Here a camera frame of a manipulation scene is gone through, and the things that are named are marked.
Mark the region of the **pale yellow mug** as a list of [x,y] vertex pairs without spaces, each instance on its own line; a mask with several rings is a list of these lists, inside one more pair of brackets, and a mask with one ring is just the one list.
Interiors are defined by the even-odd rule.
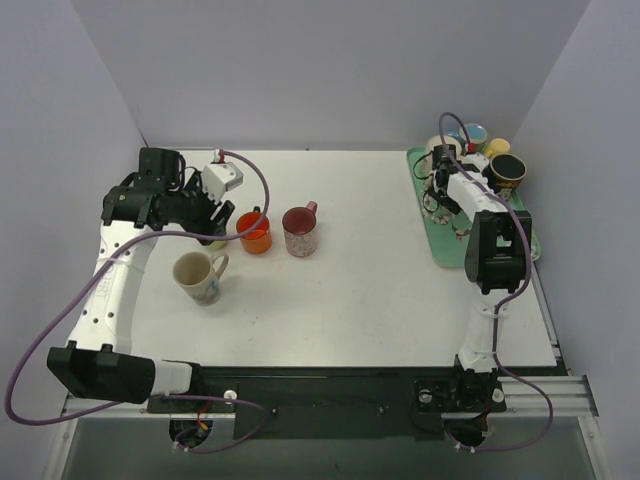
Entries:
[[208,245],[204,245],[203,248],[209,251],[219,251],[222,250],[226,247],[227,245],[227,241],[226,240],[216,240],[211,242]]

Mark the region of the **black mug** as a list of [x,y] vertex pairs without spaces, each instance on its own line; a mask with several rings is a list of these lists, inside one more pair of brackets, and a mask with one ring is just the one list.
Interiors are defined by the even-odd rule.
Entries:
[[509,200],[527,174],[523,160],[510,153],[494,156],[486,171],[488,185],[503,200]]

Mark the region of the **cream floral mug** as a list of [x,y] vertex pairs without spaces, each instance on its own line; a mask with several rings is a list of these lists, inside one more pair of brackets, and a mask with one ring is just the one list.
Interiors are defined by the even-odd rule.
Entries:
[[173,265],[172,276],[180,288],[199,306],[215,304],[221,295],[221,277],[229,264],[229,255],[191,252]]

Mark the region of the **orange mug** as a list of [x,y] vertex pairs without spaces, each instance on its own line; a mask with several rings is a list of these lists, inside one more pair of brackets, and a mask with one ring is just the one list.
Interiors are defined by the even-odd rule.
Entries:
[[259,206],[244,213],[236,221],[236,232],[241,234],[241,245],[244,251],[252,255],[266,253],[272,246],[270,222],[262,215]]

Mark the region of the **pink patterned mug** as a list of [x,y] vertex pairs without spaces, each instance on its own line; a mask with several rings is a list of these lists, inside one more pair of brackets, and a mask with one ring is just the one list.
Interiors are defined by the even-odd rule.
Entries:
[[290,255],[305,258],[316,251],[317,209],[318,204],[310,201],[306,206],[293,207],[283,215],[285,246]]

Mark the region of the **beige floral mug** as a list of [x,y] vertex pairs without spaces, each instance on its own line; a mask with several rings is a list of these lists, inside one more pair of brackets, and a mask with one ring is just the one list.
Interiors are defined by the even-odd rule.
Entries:
[[441,225],[447,224],[461,211],[457,202],[434,189],[428,189],[423,193],[422,206],[427,217]]

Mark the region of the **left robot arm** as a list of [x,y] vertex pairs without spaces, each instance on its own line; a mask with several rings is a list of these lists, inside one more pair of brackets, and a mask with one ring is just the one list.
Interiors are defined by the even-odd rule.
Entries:
[[111,188],[102,203],[96,262],[99,279],[64,347],[53,347],[47,366],[83,399],[141,404],[170,394],[181,410],[200,408],[204,384],[189,362],[134,356],[132,324],[157,235],[169,224],[208,245],[226,233],[234,211],[223,196],[243,182],[231,163],[210,163],[191,175],[177,151],[144,147],[136,171]]

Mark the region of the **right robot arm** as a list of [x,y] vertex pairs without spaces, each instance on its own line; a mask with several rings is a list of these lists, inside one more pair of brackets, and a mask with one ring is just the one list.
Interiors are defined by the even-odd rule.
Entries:
[[466,372],[494,374],[508,306],[531,278],[532,218],[498,197],[476,162],[461,163],[455,154],[449,144],[431,149],[428,193],[440,207],[462,212],[471,222],[464,271],[475,291],[457,360]]

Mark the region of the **blue teal mug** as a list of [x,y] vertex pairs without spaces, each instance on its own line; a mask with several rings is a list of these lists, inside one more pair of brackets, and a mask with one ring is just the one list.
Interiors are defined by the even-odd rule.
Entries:
[[463,128],[450,129],[445,134],[456,139],[465,154],[482,153],[488,141],[487,130],[477,123],[466,123]]

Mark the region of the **green serving tray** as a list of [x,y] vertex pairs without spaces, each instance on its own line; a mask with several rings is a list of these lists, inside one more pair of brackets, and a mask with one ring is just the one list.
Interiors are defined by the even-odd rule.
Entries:
[[437,265],[449,269],[462,269],[468,246],[471,221],[460,211],[447,224],[434,223],[427,217],[422,206],[423,193],[427,190],[428,181],[419,180],[414,175],[414,164],[424,154],[424,147],[414,147],[406,152],[406,161],[414,186],[416,199],[423,219],[431,254]]

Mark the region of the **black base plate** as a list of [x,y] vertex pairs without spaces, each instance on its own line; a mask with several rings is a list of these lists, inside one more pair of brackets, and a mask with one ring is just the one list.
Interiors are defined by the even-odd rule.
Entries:
[[152,413],[233,413],[234,435],[271,420],[262,439],[439,439],[443,418],[459,414],[475,429],[506,402],[495,373],[459,367],[201,367],[175,399],[152,398]]

